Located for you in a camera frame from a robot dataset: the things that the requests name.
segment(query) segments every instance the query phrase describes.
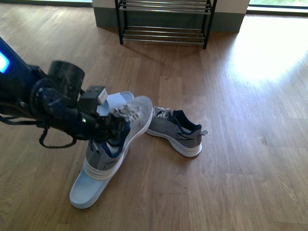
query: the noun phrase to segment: rack leg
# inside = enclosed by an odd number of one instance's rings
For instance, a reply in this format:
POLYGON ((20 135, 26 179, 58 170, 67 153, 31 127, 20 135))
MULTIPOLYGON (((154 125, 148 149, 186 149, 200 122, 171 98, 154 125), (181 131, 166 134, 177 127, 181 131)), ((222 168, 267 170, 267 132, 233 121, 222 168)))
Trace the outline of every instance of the rack leg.
POLYGON ((121 28, 121 19, 120 19, 120 10, 119 10, 118 0, 115 0, 115 6, 116 6, 115 12, 116 12, 117 28, 119 31, 120 44, 123 45, 123 33, 122 33, 122 28, 121 28))
POLYGON ((208 42, 208 38, 210 36, 210 31, 211 31, 211 26, 212 26, 212 22, 213 22, 213 17, 214 17, 214 12, 215 12, 215 8, 216 8, 216 3, 217 0, 213 1, 213 5, 211 7, 211 15, 210 15, 210 19, 208 21, 208 26, 207 26, 207 30, 206 30, 206 36, 205 36, 205 41, 204 41, 204 45, 203 48, 206 49, 207 46, 207 42, 208 42))

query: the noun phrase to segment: black cable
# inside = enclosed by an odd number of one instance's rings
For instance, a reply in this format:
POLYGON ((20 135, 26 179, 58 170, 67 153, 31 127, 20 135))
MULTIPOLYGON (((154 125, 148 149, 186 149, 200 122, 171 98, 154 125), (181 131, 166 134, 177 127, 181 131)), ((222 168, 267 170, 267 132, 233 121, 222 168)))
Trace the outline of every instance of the black cable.
POLYGON ((43 134, 41 135, 41 137, 39 139, 40 145, 42 145, 45 148, 68 148, 68 147, 73 146, 77 142, 77 139, 72 137, 73 141, 71 143, 67 144, 67 145, 64 145, 64 146, 46 146, 44 144, 44 140, 46 138, 47 133, 48 133, 48 128, 45 127, 44 132, 43 132, 43 134))

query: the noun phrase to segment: baseboard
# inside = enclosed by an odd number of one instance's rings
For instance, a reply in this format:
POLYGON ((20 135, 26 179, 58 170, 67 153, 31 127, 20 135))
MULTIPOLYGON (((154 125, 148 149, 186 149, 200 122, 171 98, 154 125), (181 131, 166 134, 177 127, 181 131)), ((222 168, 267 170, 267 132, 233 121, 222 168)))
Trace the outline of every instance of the baseboard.
MULTIPOLYGON (((94 13, 96 25, 98 27, 117 26, 115 8, 94 7, 94 13)), ((123 19, 123 12, 120 13, 121 19, 123 19)), ((216 12, 214 14, 211 30, 239 32, 244 16, 244 13, 216 12)), ((128 12, 128 24, 138 26, 200 28, 202 19, 202 15, 195 14, 128 12)))

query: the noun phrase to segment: gray sneaker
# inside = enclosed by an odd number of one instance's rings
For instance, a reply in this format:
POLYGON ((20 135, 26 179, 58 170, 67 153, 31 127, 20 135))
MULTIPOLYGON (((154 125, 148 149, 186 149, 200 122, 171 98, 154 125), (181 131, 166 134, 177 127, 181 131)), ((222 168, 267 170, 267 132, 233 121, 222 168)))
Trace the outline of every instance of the gray sneaker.
POLYGON ((201 136, 207 134, 201 128, 202 125, 189 121, 182 110, 154 107, 152 121, 146 133, 165 138, 183 156, 194 157, 202 150, 201 136))
POLYGON ((140 96, 110 112, 126 123, 115 139, 89 141, 83 168, 70 192, 70 202, 76 208, 93 205, 120 168, 132 140, 142 135, 152 120, 152 102, 140 96))

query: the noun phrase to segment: shoe rack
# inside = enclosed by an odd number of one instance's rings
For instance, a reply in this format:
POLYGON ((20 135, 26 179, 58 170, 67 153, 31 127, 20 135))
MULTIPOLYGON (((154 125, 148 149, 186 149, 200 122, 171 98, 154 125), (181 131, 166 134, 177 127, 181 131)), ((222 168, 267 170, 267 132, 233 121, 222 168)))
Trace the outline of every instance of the shoe rack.
POLYGON ((162 43, 181 43, 202 45, 206 49, 213 16, 217 0, 115 0, 115 10, 119 32, 120 44, 125 40, 162 42, 162 43), (132 25, 128 23, 131 13, 142 12, 142 17, 146 17, 151 12, 151 23, 164 14, 194 14, 201 15, 198 18, 200 24, 195 28, 164 27, 160 25, 145 26, 132 25))

